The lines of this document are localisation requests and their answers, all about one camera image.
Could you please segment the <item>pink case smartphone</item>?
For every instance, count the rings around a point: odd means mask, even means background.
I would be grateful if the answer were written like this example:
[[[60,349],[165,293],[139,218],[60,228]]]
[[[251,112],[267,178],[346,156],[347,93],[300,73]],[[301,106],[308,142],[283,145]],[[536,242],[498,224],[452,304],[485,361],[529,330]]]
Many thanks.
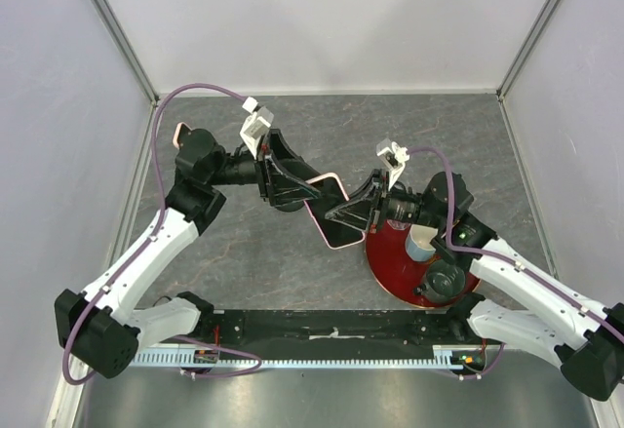
[[[326,246],[331,250],[341,250],[362,243],[365,239],[362,230],[335,217],[334,209],[349,201],[339,175],[316,175],[307,179],[306,183],[319,191],[318,197],[306,200],[304,204]]]
[[[192,134],[192,129],[185,124],[184,122],[180,122],[177,124],[176,128],[175,128],[175,133],[174,133],[174,137],[173,137],[173,145],[174,147],[179,150],[184,142],[186,141],[186,139]]]

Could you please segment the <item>black round base phone holder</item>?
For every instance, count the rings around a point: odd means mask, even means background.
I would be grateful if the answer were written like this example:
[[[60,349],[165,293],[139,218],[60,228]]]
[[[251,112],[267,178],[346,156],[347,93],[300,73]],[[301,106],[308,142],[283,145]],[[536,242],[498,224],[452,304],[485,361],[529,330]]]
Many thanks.
[[[304,208],[303,202],[295,202],[286,205],[276,206],[275,209],[282,213],[294,213]]]

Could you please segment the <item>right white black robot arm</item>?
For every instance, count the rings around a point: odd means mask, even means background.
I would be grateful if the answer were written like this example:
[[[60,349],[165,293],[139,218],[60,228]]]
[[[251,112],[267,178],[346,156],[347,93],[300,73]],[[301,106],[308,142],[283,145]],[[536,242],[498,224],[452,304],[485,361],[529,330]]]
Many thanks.
[[[395,188],[374,171],[348,195],[322,184],[331,232],[366,236],[373,274],[403,301],[446,307],[448,336],[510,344],[555,366],[582,394],[604,402],[623,382],[623,306],[574,291],[515,251],[468,209],[460,175],[440,172],[425,190]]]

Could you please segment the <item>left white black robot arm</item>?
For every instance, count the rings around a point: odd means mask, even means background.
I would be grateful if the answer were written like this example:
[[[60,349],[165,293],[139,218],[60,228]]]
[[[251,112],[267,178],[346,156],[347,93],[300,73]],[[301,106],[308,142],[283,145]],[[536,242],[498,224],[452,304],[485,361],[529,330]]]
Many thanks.
[[[313,199],[319,172],[296,155],[281,132],[269,129],[229,153],[205,129],[177,125],[175,181],[163,192],[150,225],[117,261],[80,292],[63,291],[54,304],[65,380],[77,384],[76,358],[106,378],[120,374],[141,350],[179,335],[203,343],[214,332],[211,305],[191,292],[148,309],[137,304],[172,260],[214,222],[221,185],[255,184],[276,208]]]

